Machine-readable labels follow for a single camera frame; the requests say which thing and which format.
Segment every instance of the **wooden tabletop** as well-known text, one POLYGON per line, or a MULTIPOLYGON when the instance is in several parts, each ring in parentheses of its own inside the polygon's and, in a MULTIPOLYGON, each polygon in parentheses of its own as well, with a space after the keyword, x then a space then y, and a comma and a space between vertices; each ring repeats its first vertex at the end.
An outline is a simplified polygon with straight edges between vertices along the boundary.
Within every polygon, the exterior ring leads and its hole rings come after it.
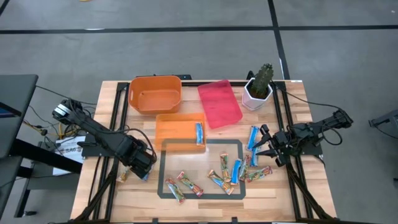
MULTIPOLYGON (((290 80, 285 82, 289 93, 301 99, 307 99, 302 82, 292 82, 290 80)), ((109 127, 111 120, 117 83, 116 81, 103 82, 101 92, 99 93, 95 120, 107 127, 109 127)), ((182 87, 182 90, 183 101, 179 113, 202 113, 203 108, 197 88, 182 87)), ((207 173, 210 169, 214 169, 221 175, 219 157, 221 151, 227 151, 229 153, 229 168, 232 168, 233 161, 238 157, 237 150, 239 144, 235 144, 238 142, 234 141, 235 139, 242 143, 243 154, 250 154, 250 152, 244 148, 248 143, 250 127, 252 125, 260 126, 262 124, 267 124, 271 134, 279 130, 273 97, 270 97, 266 105, 261 109, 249 111, 241 104, 243 87, 233 87, 233 91, 243 113, 241 121, 218 129, 210 129, 207 126, 206 138, 215 140, 206 145, 206 152, 202 152, 202 154, 185 155, 168 152, 167 156, 164 158, 164 178, 173 177, 183 193, 190 194, 191 191, 176 180, 181 170, 184 170, 188 177, 193 179, 195 184, 205 190, 204 195, 208 192, 209 194, 219 194, 219 197, 216 199, 186 199, 181 205, 179 205, 174 198, 161 198, 158 195, 159 174, 162 173, 159 172, 161 154, 158 152, 158 161, 155 164, 154 170, 150 173, 147 182, 138 179, 133 173, 130 173, 125 183, 116 184, 111 222, 151 222, 153 218, 159 218, 160 222, 230 222, 231 217, 237 217, 240 222, 295 220, 286 168, 277 167, 274 159, 265 156, 259 157, 259 168, 271 166, 274 172, 263 179, 246 183, 246 195, 243 199, 231 200, 225 198, 223 191, 204 176, 204 173, 207 173)), ((122 93, 119 106, 116 127, 119 127, 123 94, 124 93, 122 93)), ((286 125, 287 118, 282 95, 280 93, 279 100, 284 125, 286 125)), ((312 121, 310 108, 307 103, 290 96, 289 102, 294 123, 312 121)), ((131 128, 139 128, 144 131, 151 142, 154 143, 155 116, 141 115, 129 106, 126 124, 131 128)), ((143 139, 139 133, 130 132, 129 134, 136 138, 143 139)), ((309 191, 324 210, 329 213, 329 215, 335 217, 336 212, 323 164, 313 156, 302 156, 302 160, 309 191)), ((87 158, 83 163, 71 218, 77 217, 87 206, 96 161, 97 157, 91 157, 87 158)), ((111 164, 112 162, 109 163, 108 171, 110 170, 111 164)), ((122 168, 123 166, 120 164, 119 173, 122 171, 122 168)), ((100 169, 101 168, 98 170, 94 192, 96 192, 98 186, 100 169)), ((166 185, 163 185, 162 192, 167 194, 170 193, 166 185)), ((297 192, 302 217, 305 217, 303 197, 298 189, 297 192)), ((234 193, 235 195, 242 194, 242 186, 237 186, 234 193)), ((100 218, 104 217, 107 197, 108 192, 105 192, 101 204, 100 218)))

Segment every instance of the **blue wrapper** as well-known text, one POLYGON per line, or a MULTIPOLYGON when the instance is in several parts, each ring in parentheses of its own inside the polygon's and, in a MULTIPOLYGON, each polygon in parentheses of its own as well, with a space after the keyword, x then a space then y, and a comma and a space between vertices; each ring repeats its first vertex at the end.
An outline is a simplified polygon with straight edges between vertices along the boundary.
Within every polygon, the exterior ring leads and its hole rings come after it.
POLYGON ((253 150, 253 146, 254 146, 254 141, 256 140, 256 136, 257 133, 259 132, 259 128, 256 126, 251 126, 251 130, 250 130, 250 136, 249 136, 249 142, 246 145, 246 149, 248 151, 252 151, 253 150))
POLYGON ((201 122, 197 122, 195 125, 197 129, 197 146, 201 146, 203 145, 203 128, 201 122))
POLYGON ((251 167, 257 167, 259 165, 259 156, 256 155, 256 153, 260 150, 260 147, 254 148, 252 150, 252 154, 251 154, 251 160, 250 160, 250 166, 251 167))
POLYGON ((234 167, 232 168, 232 179, 231 179, 231 185, 237 185, 239 184, 239 168, 241 167, 242 160, 241 159, 236 159, 234 167))
POLYGON ((148 176, 149 176, 149 174, 152 172, 152 170, 154 169, 154 165, 155 164, 153 164, 152 165, 152 167, 150 168, 150 171, 147 173, 147 175, 145 175, 145 177, 143 177, 141 180, 143 180, 143 181, 148 181, 148 176))

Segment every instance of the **orange tray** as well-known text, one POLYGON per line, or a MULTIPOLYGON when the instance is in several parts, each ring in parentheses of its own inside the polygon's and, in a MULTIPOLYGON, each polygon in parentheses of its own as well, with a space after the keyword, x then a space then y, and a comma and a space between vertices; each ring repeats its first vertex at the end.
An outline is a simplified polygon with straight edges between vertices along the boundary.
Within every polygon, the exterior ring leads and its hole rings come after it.
POLYGON ((180 109, 180 103, 179 77, 137 77, 131 81, 129 104, 142 114, 175 113, 180 109))
POLYGON ((206 149, 205 114, 158 114, 155 148, 158 151, 199 151, 206 149), (203 145, 197 146, 196 123, 201 122, 203 145))

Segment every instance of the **white pot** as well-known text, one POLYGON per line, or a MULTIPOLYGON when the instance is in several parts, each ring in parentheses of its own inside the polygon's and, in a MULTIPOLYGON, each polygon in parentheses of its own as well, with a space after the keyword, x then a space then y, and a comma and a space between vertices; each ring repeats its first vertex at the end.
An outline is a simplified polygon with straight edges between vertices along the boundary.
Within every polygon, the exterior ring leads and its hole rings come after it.
POLYGON ((271 86, 268 84, 268 95, 265 99, 257 99, 254 98, 250 95, 249 91, 248 91, 248 85, 254 81, 254 78, 251 78, 248 83, 244 86, 244 91, 243 91, 243 97, 242 97, 242 105, 251 110, 254 111, 262 106, 264 106, 265 102, 268 100, 268 98, 271 96, 272 94, 272 88, 271 86))

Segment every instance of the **black desk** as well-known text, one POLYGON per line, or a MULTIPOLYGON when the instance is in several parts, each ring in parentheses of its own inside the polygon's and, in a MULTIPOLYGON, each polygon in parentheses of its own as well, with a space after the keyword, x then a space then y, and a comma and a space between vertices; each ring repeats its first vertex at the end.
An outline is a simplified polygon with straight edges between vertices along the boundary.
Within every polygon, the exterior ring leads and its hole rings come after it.
POLYGON ((80 163, 52 153, 51 149, 42 148, 41 145, 37 147, 16 139, 35 91, 37 79, 37 75, 0 75, 0 102, 22 114, 20 117, 0 118, 0 186, 8 183, 0 188, 0 217, 17 176, 28 178, 14 215, 21 217, 31 189, 54 189, 54 186, 76 184, 81 170, 80 163), (21 166, 23 158, 34 161, 30 168, 21 166), (77 175, 50 177, 47 180, 29 179, 52 175, 52 167, 68 170, 77 175))

